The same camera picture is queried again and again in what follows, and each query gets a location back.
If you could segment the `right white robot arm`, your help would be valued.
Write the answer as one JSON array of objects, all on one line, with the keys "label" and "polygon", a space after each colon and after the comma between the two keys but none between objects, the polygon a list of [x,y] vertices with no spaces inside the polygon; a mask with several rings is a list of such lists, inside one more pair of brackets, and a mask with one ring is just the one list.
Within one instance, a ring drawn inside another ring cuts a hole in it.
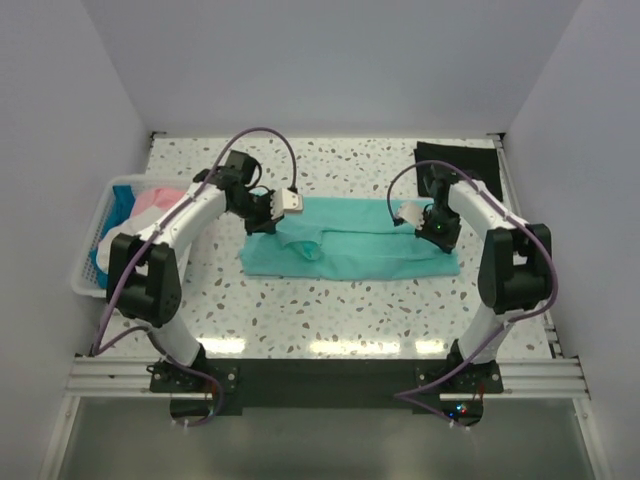
[{"label": "right white robot arm", "polygon": [[480,306],[452,346],[456,362],[445,369],[448,386],[469,392],[481,380],[477,364],[495,360],[511,327],[550,308],[558,280],[551,254],[551,232],[512,213],[484,183],[443,161],[421,161],[423,183],[432,198],[420,212],[415,235],[445,253],[454,250],[467,222],[483,241],[476,285]]}]

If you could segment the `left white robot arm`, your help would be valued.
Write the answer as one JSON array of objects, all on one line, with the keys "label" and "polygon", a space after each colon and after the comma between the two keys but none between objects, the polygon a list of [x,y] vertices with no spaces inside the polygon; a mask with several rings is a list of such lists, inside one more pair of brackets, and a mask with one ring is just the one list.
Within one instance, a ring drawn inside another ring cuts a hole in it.
[{"label": "left white robot arm", "polygon": [[196,237],[226,213],[244,221],[245,232],[274,234],[276,190],[253,192],[261,164],[247,153],[231,151],[226,162],[205,169],[179,200],[141,231],[120,233],[110,245],[107,315],[118,311],[150,333],[154,347],[177,362],[173,382],[185,392],[207,380],[204,347],[189,332],[178,311],[182,302],[179,260]]}]

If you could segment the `teal green t-shirt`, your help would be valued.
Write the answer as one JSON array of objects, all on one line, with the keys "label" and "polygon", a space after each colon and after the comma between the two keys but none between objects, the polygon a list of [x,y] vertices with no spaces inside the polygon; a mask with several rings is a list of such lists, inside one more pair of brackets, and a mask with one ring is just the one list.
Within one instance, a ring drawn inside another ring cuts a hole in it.
[{"label": "teal green t-shirt", "polygon": [[239,258],[248,276],[392,281],[460,273],[445,253],[394,226],[382,199],[307,197],[300,214],[287,215],[273,234],[246,238]]}]

